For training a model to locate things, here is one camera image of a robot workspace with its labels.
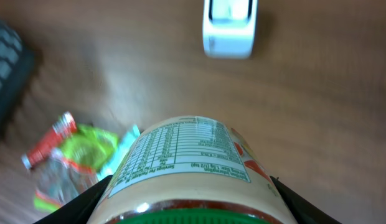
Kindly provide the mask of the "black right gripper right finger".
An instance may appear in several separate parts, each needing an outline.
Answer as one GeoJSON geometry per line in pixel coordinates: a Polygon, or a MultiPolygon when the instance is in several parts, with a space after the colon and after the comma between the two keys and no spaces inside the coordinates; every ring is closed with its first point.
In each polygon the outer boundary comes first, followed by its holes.
{"type": "Polygon", "coordinates": [[[273,176],[270,178],[299,224],[341,224],[280,182],[278,178],[273,176]]]}

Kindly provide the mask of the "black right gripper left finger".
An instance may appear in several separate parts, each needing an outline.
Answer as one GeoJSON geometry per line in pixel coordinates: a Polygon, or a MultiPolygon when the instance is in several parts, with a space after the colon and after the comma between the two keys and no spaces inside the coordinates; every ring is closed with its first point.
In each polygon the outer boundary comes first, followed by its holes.
{"type": "Polygon", "coordinates": [[[54,213],[34,224],[86,224],[112,177],[108,175],[54,213]]]}

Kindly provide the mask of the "clear gummy candy bag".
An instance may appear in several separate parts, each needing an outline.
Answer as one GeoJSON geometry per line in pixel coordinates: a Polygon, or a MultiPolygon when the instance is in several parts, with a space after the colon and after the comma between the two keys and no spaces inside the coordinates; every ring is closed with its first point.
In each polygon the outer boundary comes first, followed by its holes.
{"type": "Polygon", "coordinates": [[[33,203],[37,210],[54,212],[98,182],[96,172],[67,159],[55,148],[39,176],[33,203]]]}

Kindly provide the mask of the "green snack bag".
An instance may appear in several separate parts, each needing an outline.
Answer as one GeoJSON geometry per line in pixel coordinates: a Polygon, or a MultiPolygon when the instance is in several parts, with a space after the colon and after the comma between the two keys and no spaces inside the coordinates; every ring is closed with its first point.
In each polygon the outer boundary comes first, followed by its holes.
{"type": "Polygon", "coordinates": [[[78,124],[77,132],[60,145],[60,150],[66,160],[78,167],[98,172],[115,153],[119,139],[107,130],[78,124]]]}

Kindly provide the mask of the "red candy bar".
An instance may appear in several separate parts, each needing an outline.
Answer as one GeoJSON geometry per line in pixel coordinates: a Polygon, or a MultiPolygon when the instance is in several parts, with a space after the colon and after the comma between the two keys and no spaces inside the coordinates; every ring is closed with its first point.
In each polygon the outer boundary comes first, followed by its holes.
{"type": "Polygon", "coordinates": [[[27,170],[49,157],[51,151],[77,132],[77,124],[70,112],[65,112],[45,133],[44,137],[21,157],[27,170]]]}

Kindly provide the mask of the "green lid jar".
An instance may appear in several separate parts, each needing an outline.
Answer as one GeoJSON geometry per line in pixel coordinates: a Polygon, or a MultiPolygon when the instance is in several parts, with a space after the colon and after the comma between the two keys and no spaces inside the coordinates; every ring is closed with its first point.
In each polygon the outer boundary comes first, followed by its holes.
{"type": "Polygon", "coordinates": [[[179,116],[132,144],[90,223],[294,223],[250,146],[210,118],[179,116]]]}

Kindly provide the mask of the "mint green wipes pack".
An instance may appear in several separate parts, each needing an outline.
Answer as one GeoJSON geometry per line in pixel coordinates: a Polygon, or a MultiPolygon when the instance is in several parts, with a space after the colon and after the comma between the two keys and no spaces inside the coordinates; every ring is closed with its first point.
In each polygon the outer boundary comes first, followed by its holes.
{"type": "Polygon", "coordinates": [[[96,176],[98,181],[101,181],[108,175],[113,175],[116,172],[124,157],[129,153],[129,150],[135,140],[139,138],[140,134],[140,130],[135,124],[127,130],[125,135],[121,138],[121,141],[110,160],[97,173],[96,176]]]}

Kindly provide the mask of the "white barcode scanner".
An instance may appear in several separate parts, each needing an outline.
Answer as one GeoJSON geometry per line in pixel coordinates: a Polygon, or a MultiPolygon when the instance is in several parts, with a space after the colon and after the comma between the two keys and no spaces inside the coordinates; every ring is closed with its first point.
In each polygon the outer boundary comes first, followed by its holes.
{"type": "Polygon", "coordinates": [[[202,41],[206,56],[246,59],[252,54],[258,0],[205,0],[202,41]]]}

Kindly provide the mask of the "grey plastic mesh basket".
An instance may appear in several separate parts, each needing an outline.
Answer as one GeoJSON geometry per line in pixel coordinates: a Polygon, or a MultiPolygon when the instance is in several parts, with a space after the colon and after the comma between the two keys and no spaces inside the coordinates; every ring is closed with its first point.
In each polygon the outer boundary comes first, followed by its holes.
{"type": "Polygon", "coordinates": [[[34,69],[35,55],[0,19],[0,137],[34,69]]]}

